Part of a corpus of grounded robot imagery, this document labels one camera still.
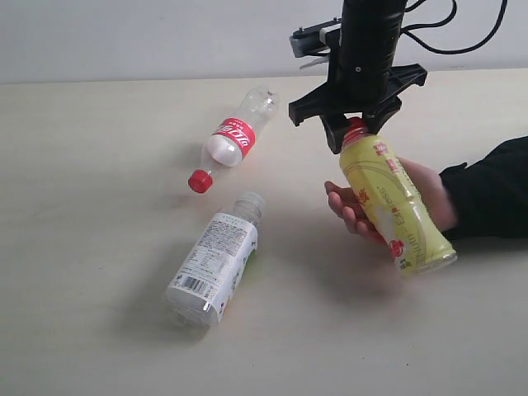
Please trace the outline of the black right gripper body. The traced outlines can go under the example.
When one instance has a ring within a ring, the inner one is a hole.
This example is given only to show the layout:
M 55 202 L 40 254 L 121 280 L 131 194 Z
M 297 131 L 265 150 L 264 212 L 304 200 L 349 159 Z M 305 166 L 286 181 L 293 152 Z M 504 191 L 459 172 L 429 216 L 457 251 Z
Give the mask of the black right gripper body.
M 327 81 L 289 104 L 294 125 L 314 116 L 362 113 L 425 84 L 420 64 L 393 65 L 406 7 L 405 1 L 345 1 L 340 17 L 318 24 L 341 23 L 341 30 L 326 36 Z

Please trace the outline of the black sleeved forearm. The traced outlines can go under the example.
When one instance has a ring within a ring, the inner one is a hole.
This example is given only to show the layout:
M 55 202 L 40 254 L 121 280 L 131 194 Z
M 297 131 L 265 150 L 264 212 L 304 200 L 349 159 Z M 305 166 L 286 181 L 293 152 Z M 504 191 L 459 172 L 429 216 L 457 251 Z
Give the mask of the black sleeved forearm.
M 455 226 L 443 234 L 463 238 L 527 237 L 527 138 L 509 139 L 484 158 L 440 173 L 454 206 Z

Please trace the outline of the person's open hand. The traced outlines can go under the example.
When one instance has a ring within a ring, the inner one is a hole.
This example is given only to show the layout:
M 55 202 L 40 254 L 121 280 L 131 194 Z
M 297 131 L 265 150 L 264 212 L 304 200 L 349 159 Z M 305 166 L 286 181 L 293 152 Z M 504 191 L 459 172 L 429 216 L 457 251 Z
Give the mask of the person's open hand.
M 440 175 L 428 167 L 405 158 L 398 160 L 418 189 L 436 227 L 441 232 L 454 228 L 457 225 L 455 208 L 442 184 Z M 350 233 L 359 235 L 372 243 L 385 244 L 375 226 L 368 220 L 350 187 L 339 187 L 331 181 L 326 181 L 324 188 L 329 208 L 343 220 Z

